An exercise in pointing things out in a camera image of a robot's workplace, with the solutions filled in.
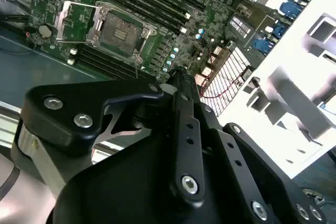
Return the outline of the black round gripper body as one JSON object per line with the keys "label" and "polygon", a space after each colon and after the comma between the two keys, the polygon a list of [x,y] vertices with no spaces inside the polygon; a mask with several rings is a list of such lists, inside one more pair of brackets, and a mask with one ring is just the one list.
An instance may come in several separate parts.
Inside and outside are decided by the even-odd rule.
{"label": "black round gripper body", "polygon": [[203,153],[205,200],[183,206],[171,193],[170,146],[148,137],[72,178],[59,195],[53,223],[253,223],[254,214],[233,177],[236,145],[210,134],[212,154]]}

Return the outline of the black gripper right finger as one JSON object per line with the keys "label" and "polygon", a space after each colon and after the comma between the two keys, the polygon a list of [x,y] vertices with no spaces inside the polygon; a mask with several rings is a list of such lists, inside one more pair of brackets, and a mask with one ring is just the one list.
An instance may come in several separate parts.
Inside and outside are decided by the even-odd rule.
{"label": "black gripper right finger", "polygon": [[186,70],[201,127],[206,199],[192,223],[327,223],[317,204],[237,124],[221,126]]}

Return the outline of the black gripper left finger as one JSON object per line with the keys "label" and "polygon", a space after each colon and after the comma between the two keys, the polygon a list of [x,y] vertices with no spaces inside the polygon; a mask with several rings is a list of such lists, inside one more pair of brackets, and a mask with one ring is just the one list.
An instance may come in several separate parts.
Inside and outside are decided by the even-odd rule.
{"label": "black gripper left finger", "polygon": [[82,171],[148,137],[161,138],[170,146],[172,195],[199,208],[205,200],[200,123],[183,70],[172,70],[163,85],[139,78],[34,87],[14,142],[57,201]]}

